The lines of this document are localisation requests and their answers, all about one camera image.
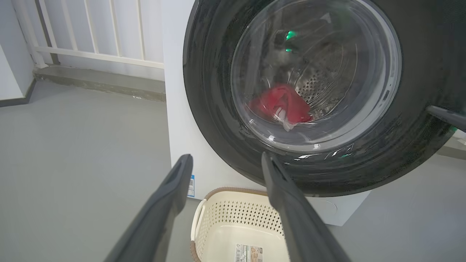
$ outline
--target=white laundry basket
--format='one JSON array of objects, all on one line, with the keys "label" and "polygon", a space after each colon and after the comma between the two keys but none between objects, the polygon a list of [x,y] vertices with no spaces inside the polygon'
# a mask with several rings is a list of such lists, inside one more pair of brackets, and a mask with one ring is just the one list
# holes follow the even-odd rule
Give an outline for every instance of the white laundry basket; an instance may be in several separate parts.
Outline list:
[{"label": "white laundry basket", "polygon": [[195,262],[287,262],[280,215],[266,192],[224,187],[199,203],[191,227]]}]

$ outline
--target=green light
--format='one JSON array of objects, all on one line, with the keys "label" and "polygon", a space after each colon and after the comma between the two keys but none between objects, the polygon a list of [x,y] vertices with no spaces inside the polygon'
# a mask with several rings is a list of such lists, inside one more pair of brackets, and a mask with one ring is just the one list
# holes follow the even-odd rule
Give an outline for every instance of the green light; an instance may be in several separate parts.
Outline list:
[{"label": "green light", "polygon": [[287,40],[292,38],[292,37],[295,37],[297,36],[298,34],[295,32],[295,31],[288,31],[288,34],[287,34]]}]

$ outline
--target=red cloth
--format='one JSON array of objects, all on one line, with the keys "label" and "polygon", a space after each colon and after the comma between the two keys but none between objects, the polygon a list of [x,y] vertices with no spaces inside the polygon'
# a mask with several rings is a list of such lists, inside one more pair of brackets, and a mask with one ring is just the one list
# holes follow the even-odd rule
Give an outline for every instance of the red cloth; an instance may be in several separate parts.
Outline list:
[{"label": "red cloth", "polygon": [[252,111],[267,117],[273,117],[280,107],[286,111],[290,124],[312,120],[312,116],[308,114],[309,105],[287,84],[276,84],[249,102]]}]

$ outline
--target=washing machine door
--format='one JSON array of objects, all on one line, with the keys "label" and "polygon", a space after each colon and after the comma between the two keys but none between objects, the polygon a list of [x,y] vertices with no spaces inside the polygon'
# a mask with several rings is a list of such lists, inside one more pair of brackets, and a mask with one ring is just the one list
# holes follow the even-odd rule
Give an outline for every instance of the washing machine door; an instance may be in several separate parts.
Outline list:
[{"label": "washing machine door", "polygon": [[185,37],[194,118],[232,168],[264,184],[273,152],[308,196],[381,186],[453,134],[466,109],[461,0],[200,0]]}]

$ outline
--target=blue label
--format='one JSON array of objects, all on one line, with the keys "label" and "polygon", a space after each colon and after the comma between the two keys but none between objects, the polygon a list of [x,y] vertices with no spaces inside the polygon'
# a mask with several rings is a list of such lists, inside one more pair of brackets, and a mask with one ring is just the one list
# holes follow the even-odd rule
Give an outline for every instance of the blue label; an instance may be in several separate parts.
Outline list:
[{"label": "blue label", "polygon": [[188,196],[194,197],[194,175],[191,175],[191,180],[189,181]]}]

